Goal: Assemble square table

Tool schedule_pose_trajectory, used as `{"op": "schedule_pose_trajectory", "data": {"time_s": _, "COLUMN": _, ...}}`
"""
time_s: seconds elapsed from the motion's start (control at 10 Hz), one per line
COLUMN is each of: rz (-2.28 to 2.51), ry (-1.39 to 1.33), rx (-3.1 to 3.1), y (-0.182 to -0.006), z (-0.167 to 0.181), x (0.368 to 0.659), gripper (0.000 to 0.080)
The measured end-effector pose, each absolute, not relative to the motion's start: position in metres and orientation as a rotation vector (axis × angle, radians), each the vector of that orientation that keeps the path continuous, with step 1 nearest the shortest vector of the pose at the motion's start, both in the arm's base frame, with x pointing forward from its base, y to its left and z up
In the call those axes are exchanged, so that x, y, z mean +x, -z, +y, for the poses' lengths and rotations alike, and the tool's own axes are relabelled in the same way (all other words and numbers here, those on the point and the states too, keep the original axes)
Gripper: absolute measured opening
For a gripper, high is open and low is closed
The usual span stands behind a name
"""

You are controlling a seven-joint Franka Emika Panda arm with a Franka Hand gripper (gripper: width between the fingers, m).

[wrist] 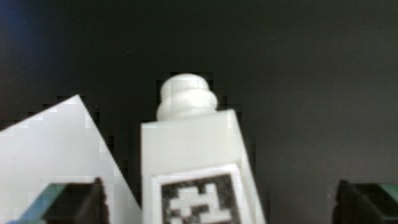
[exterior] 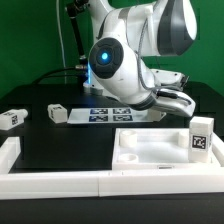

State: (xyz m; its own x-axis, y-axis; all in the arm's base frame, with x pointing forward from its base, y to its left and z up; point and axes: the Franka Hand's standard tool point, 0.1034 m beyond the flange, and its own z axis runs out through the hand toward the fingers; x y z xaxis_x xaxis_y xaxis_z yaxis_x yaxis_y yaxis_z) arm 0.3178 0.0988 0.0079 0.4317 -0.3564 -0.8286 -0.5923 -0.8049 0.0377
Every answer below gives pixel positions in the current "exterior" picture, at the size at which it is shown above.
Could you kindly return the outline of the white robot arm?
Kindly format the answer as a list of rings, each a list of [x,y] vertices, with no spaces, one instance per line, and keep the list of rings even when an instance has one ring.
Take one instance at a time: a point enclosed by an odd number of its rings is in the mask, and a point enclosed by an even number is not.
[[[195,102],[183,92],[188,77],[152,69],[149,56],[180,56],[197,35],[190,0],[155,0],[152,3],[114,8],[108,0],[73,0],[66,6],[73,25],[88,11],[93,46],[80,57],[86,70],[84,90],[116,99],[136,111],[156,111],[190,117]]]

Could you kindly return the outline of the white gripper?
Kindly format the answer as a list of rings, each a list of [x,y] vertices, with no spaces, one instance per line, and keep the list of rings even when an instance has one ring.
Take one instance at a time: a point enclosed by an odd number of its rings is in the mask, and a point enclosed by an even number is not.
[[[154,99],[152,109],[177,116],[191,117],[196,106],[195,101],[187,94],[170,89],[156,91]]]

